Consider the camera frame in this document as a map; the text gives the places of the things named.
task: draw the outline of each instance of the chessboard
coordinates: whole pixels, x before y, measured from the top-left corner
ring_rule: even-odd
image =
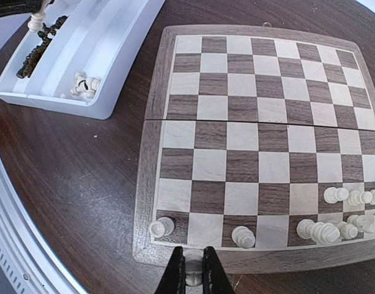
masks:
[[[375,189],[375,91],[356,44],[271,28],[170,27],[146,119],[136,256],[149,247],[164,254],[174,246],[213,246],[237,271],[233,258],[258,252],[330,255],[375,246],[375,232],[328,246],[296,232],[303,219],[375,215],[375,205],[324,200],[329,187]],[[171,218],[175,229],[154,238],[149,224],[160,217]],[[232,240],[238,226],[254,233],[252,248]],[[149,263],[164,263],[154,255]],[[295,269],[328,266],[318,264]]]

